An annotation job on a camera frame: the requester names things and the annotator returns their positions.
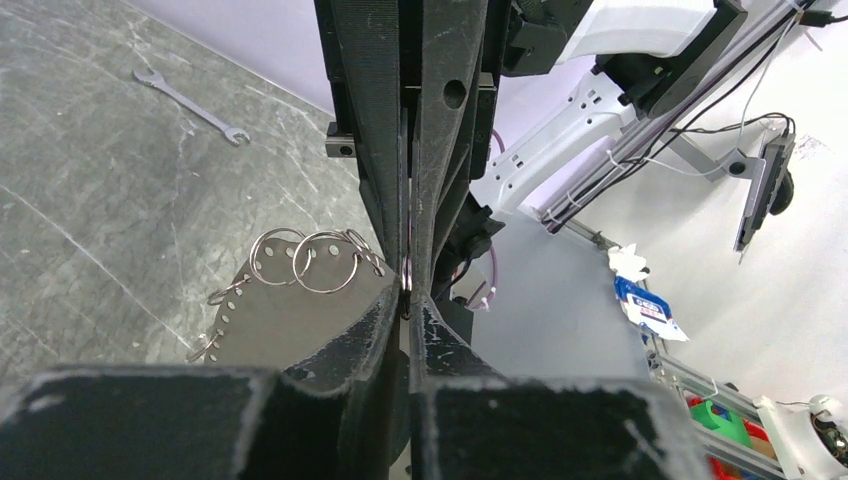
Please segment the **silver keyring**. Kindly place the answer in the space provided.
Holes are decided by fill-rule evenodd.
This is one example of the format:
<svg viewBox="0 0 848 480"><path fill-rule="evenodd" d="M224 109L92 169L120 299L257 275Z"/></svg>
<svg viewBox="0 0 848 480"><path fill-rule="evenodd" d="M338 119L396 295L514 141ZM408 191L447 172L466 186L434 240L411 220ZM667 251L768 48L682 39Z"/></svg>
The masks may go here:
<svg viewBox="0 0 848 480"><path fill-rule="evenodd" d="M294 247L293 279L310 293L334 295L350 286L363 263L352 241L337 231L308 234Z"/></svg>
<svg viewBox="0 0 848 480"><path fill-rule="evenodd" d="M277 227L263 232L253 242L248 254L247 266L252 280L273 287L288 287L297 283L295 270L304 274L310 267L313 254L307 253L305 260L292 266L294 248L305 234L298 229Z"/></svg>

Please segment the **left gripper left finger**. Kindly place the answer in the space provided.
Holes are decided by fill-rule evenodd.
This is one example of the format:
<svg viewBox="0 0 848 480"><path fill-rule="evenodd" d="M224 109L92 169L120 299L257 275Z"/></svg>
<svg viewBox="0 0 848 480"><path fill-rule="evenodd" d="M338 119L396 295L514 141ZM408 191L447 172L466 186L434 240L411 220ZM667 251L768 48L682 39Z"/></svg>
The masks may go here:
<svg viewBox="0 0 848 480"><path fill-rule="evenodd" d="M400 289L291 368L66 365L1 403L5 479L385 479Z"/></svg>

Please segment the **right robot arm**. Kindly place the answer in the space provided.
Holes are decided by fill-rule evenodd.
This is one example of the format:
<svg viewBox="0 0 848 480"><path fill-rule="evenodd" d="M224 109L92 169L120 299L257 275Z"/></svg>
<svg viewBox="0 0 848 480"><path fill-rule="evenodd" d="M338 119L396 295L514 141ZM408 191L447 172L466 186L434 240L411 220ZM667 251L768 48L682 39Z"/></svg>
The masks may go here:
<svg viewBox="0 0 848 480"><path fill-rule="evenodd" d="M444 288L478 239L460 212L498 221L563 163L676 108L745 22L737 1L318 1L335 121L328 150L354 157L360 191L404 290ZM594 64L505 156L487 158L503 77Z"/></svg>

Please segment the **dark perforated ring plate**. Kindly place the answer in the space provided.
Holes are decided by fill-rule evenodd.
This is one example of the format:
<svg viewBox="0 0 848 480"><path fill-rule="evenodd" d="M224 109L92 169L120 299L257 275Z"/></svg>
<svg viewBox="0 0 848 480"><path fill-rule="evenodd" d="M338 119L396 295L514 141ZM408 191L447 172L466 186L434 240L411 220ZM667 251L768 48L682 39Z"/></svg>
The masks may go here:
<svg viewBox="0 0 848 480"><path fill-rule="evenodd" d="M273 287L252 280L247 262L230 286L211 295L217 312L189 361L207 365L284 369L307 358L361 317L395 275L381 259L363 263L353 283L334 295L297 284Z"/></svg>

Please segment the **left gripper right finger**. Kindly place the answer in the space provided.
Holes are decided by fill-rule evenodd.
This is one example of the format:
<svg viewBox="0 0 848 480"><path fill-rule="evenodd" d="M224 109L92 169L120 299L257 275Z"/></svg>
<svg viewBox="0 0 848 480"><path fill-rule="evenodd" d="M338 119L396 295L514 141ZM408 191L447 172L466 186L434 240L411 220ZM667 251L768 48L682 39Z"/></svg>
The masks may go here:
<svg viewBox="0 0 848 480"><path fill-rule="evenodd" d="M416 479L708 479L684 407L652 380L507 377L443 320L411 307Z"/></svg>

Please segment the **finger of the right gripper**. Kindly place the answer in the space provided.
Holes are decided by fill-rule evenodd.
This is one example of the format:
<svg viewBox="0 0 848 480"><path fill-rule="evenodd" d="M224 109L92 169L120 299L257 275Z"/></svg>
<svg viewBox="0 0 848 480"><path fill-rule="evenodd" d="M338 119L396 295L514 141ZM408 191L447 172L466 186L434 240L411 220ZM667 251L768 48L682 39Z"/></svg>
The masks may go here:
<svg viewBox="0 0 848 480"><path fill-rule="evenodd" d="M403 257L396 1L316 1L336 122L353 135L359 191L385 259Z"/></svg>
<svg viewBox="0 0 848 480"><path fill-rule="evenodd" d="M479 76L493 1L420 1L410 10L419 93L411 158L412 289L442 289L443 250L468 194Z"/></svg>

